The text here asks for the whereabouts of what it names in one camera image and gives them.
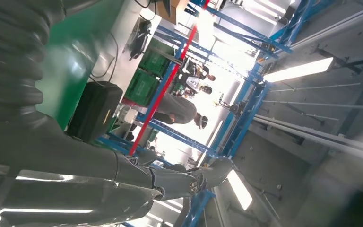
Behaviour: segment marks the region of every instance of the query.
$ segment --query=gray shirt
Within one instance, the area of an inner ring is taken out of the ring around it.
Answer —
[[[168,93],[165,94],[157,111],[167,115],[173,114],[175,116],[174,123],[176,124],[187,124],[197,114],[197,109],[192,102]]]

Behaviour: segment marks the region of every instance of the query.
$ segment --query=man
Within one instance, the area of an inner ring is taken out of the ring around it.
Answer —
[[[211,81],[215,81],[216,77],[209,74],[209,68],[205,65],[200,66],[195,63],[193,63],[191,60],[187,62],[187,65],[185,67],[186,71],[189,73],[195,74],[196,77],[200,79],[208,78]]]
[[[192,102],[170,94],[165,94],[154,118],[166,124],[187,124],[194,120],[200,129],[204,129],[208,123],[208,118],[198,113]]]
[[[208,86],[202,79],[192,74],[181,74],[176,79],[176,81],[190,89],[194,94],[197,94],[200,91],[203,91],[209,95],[212,94],[212,88]]]

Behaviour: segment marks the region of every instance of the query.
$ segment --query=green plastic crate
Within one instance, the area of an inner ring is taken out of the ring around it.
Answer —
[[[172,47],[164,43],[161,43],[156,39],[152,39],[151,42],[149,43],[149,46],[152,46],[171,56],[174,56],[174,49]],[[141,60],[139,67],[148,70],[154,74],[157,74],[159,76],[162,76],[165,74],[166,69],[169,66],[169,63],[170,60],[168,60],[166,57],[156,53],[155,51],[147,49],[147,51],[144,53],[144,56]]]
[[[124,96],[139,105],[148,106],[158,86],[159,81],[155,77],[137,70]]]

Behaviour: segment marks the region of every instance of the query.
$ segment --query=cardboard box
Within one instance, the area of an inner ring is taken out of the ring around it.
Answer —
[[[162,2],[157,2],[156,13],[160,15],[163,19],[176,25],[178,22],[178,18],[180,18],[188,3],[189,0],[171,0],[171,16],[169,17],[164,4]]]

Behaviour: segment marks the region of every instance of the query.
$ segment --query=black case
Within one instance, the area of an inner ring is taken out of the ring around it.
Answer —
[[[89,82],[70,122],[67,134],[91,143],[104,135],[123,91],[107,81]]]

